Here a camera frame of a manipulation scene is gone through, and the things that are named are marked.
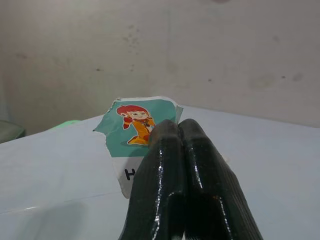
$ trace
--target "red hair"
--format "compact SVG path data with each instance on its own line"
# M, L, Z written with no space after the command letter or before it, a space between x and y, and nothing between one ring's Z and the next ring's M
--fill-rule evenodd
M127 112L136 112L136 111L143 111L146 114L149 114L145 108L137 105L127 105L127 106L122 105L116 109L116 113L119 115L126 114Z

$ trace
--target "cartoon girl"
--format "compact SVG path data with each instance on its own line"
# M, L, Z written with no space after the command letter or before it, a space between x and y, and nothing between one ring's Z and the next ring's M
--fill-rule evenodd
M128 129L132 124L136 130L137 136L127 143L148 145L150 133L156 125L150 113L137 105L122 105L116 109L116 113L123 117L123 129Z

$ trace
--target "printed cartoon character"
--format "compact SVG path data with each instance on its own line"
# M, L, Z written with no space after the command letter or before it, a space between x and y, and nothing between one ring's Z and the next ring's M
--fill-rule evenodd
M136 130L137 136L127 143L148 145L150 133L156 125L150 113L137 105L122 105L116 109L116 113L123 117L123 129L128 129L132 124Z

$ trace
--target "paper card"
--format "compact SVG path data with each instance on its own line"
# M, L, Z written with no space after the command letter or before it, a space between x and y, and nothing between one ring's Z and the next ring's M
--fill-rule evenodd
M183 108L164 96L119 98L103 116L95 131L105 135L123 195L130 197L134 175L148 152L149 136L156 124L179 122Z

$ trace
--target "white table surface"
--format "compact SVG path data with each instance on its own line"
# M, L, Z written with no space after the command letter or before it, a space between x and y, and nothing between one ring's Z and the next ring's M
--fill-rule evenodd
M320 236L320 129L185 107L236 173L265 240ZM102 116L0 144L1 240L118 239L128 200Z

